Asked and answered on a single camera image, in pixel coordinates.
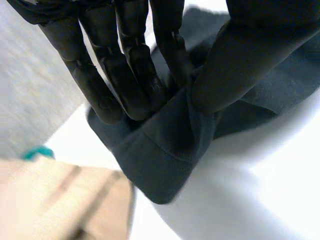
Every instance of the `dark gray cloth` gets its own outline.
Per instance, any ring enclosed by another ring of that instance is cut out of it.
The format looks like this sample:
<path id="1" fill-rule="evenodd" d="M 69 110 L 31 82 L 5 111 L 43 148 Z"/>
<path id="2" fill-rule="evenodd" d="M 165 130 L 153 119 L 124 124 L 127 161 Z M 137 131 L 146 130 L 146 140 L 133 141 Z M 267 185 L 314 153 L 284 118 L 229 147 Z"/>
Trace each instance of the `dark gray cloth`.
<path id="1" fill-rule="evenodd" d="M 193 78 L 228 19 L 227 14 L 196 8 L 185 13 L 180 32 L 198 68 Z M 151 201 L 166 204 L 179 192 L 213 139 L 266 123 L 316 91 L 320 85 L 319 50 L 318 34 L 271 70 L 242 99 L 215 114 L 194 109 L 190 89 L 184 87 L 143 123 L 124 116 L 117 124 L 106 125 L 92 109 L 87 120 L 124 174 Z M 170 85 L 171 76 L 158 48 L 152 59 L 160 78 Z"/>

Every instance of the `robotic hand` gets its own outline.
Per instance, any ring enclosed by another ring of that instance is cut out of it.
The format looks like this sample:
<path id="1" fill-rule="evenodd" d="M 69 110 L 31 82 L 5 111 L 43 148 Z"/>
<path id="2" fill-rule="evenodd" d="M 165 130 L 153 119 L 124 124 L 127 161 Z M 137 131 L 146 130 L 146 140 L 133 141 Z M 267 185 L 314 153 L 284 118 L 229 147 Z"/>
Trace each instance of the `robotic hand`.
<path id="1" fill-rule="evenodd" d="M 157 76 L 145 42 L 148 0 L 8 1 L 28 22 L 39 25 L 104 123 L 117 122 L 123 111 L 142 121 L 167 103 L 166 86 Z M 150 1 L 156 42 L 180 87 L 193 70 L 179 35 L 184 2 Z M 79 21 L 113 93 L 92 63 Z"/>
<path id="2" fill-rule="evenodd" d="M 112 124 L 123 110 L 136 121 L 168 100 L 145 44 L 148 0 L 8 0 L 57 49 L 100 119 Z M 191 90 L 193 105 L 217 112 L 244 96 L 269 70 L 320 31 L 320 0 L 227 0 L 231 20 L 220 30 Z M 193 65 L 179 35 L 184 0 L 150 0 L 157 45 L 178 86 Z M 88 55 L 89 36 L 112 85 Z M 118 45 L 117 26 L 124 54 Z M 319 56 L 315 49 L 315 58 Z"/>

